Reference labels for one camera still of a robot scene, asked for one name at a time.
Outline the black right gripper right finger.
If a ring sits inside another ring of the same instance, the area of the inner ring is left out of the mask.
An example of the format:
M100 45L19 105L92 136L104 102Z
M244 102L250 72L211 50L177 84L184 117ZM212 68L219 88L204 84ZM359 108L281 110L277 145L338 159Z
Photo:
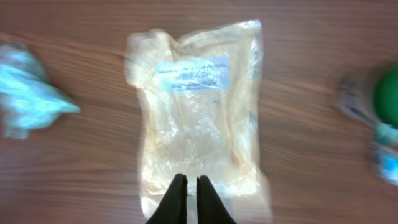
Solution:
M236 224L231 218L209 178L197 178L198 224Z

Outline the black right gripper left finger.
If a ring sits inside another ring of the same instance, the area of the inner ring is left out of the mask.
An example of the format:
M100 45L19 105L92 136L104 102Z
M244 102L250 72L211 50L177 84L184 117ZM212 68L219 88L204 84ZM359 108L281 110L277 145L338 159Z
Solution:
M177 174L146 224L187 223L187 177Z

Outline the white plastic pouch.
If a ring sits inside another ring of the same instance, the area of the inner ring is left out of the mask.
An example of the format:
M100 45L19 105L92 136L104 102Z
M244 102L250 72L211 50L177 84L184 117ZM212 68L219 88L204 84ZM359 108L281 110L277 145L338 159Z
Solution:
M197 222L196 180L207 176L238 223L272 221L260 169L258 96L263 62L258 20L174 39L131 34L125 72L142 109L141 209L153 216L172 179L187 177L187 220Z

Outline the light blue snack packet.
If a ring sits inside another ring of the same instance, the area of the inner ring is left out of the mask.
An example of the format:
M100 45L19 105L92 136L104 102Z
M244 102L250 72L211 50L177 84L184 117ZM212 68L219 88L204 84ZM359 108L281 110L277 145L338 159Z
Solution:
M41 62L25 44L1 46L1 109L4 137L26 139L33 130L50 126L63 113L80 107L51 85Z

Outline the teal tissue pack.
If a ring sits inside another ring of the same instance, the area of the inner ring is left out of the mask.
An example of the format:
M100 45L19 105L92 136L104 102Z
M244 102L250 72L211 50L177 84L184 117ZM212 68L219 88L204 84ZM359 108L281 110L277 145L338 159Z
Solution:
M374 127L373 148L378 176L397 186L397 129L377 123Z

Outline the green lid jar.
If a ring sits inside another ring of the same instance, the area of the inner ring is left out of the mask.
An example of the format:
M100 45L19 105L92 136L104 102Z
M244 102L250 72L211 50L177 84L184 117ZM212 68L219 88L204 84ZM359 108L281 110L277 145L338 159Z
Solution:
M345 75L336 87L336 105L369 126L397 129L397 64Z

